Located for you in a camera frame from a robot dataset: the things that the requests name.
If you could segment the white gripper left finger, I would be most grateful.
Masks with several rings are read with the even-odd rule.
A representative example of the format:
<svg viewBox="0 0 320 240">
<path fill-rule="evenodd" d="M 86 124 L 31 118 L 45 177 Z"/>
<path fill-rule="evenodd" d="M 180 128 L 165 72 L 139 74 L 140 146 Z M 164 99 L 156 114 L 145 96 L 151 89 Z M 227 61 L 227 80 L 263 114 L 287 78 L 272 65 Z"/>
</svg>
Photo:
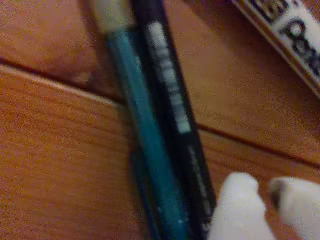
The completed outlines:
<svg viewBox="0 0 320 240">
<path fill-rule="evenodd" d="M 231 173 L 224 181 L 209 231 L 210 240 L 274 240 L 257 180 Z"/>
</svg>

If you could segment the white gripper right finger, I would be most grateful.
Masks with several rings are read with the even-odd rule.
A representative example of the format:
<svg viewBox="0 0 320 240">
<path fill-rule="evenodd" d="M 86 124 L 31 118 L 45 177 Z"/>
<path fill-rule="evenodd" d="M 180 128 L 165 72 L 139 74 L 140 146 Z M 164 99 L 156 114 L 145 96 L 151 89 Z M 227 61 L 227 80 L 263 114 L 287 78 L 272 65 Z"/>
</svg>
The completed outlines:
<svg viewBox="0 0 320 240">
<path fill-rule="evenodd" d="M 320 238 L 320 185 L 295 178 L 277 177 L 270 181 L 271 201 L 281 220 L 302 240 Z"/>
</svg>

